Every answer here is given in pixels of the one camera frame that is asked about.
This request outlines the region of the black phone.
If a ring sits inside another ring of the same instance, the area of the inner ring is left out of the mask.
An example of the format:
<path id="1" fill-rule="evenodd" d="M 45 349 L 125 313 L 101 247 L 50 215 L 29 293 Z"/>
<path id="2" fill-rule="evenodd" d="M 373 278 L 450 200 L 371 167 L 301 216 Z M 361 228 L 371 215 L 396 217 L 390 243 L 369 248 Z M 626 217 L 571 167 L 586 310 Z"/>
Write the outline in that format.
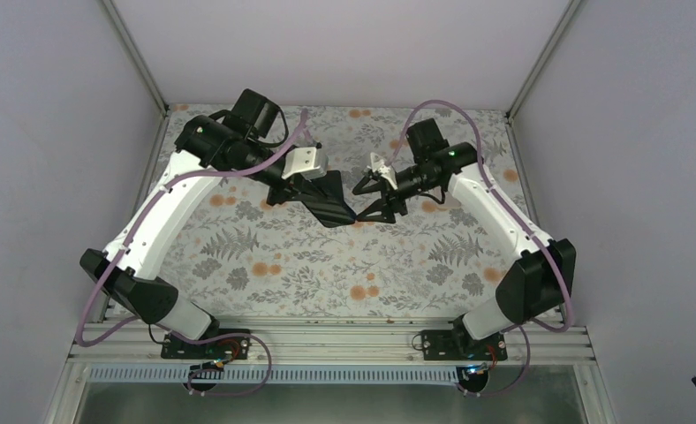
<path id="1" fill-rule="evenodd" d="M 342 175 L 338 170 L 329 170 L 321 178 L 305 180 L 301 202 L 326 228 L 356 222 L 356 213 L 345 201 Z"/>

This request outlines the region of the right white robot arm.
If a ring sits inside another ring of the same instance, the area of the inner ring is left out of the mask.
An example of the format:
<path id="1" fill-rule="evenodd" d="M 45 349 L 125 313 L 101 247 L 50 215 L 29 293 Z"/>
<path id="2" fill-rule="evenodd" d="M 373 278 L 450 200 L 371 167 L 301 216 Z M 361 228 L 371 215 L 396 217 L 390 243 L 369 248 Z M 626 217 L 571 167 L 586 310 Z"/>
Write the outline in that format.
<path id="1" fill-rule="evenodd" d="M 552 238 L 528 218 L 488 175 L 473 144 L 451 145 L 433 119 L 411 125 L 407 141 L 413 164 L 405 170 L 395 171 L 377 154 L 369 156 L 364 176 L 352 193 L 379 193 L 380 197 L 358 219 L 394 223 L 397 215 L 406 215 L 408 199 L 438 188 L 478 220 L 510 264 L 494 297 L 453 321 L 454 353 L 472 360 L 484 351 L 486 337 L 536 322 L 554 307 L 564 308 L 564 327 L 569 328 L 575 246 L 566 238 Z"/>

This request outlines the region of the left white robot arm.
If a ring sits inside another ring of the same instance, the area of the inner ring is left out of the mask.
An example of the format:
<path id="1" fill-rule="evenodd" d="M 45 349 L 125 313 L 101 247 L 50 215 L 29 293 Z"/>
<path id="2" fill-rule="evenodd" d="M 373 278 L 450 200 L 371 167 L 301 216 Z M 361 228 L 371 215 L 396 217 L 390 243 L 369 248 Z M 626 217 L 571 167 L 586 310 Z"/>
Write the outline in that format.
<path id="1" fill-rule="evenodd" d="M 308 133 L 306 109 L 300 111 L 293 129 L 285 129 L 281 142 L 260 141 L 275 118 L 283 115 L 280 106 L 247 89 L 232 109 L 187 122 L 161 178 L 130 222 L 106 247 L 87 249 L 80 258 L 95 286 L 79 318 L 77 345 L 97 345 L 129 323 L 124 319 L 95 339 L 85 338 L 87 316 L 98 296 L 105 294 L 129 310 L 134 320 L 183 340 L 196 357 L 206 358 L 217 350 L 216 318 L 158 274 L 173 239 L 222 179 L 263 177 L 272 188 L 291 188 L 295 177 L 306 175 L 301 165 L 327 172 L 316 148 L 295 145 L 300 135 Z"/>

